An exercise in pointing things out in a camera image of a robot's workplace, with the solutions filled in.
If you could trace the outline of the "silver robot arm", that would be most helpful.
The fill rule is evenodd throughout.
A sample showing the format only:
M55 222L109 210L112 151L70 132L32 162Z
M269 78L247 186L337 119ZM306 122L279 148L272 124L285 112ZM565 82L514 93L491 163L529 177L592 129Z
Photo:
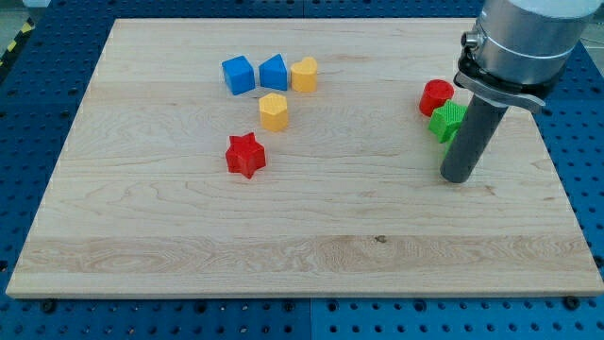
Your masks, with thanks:
M461 36L456 85L533 113L564 72L602 0L487 0Z

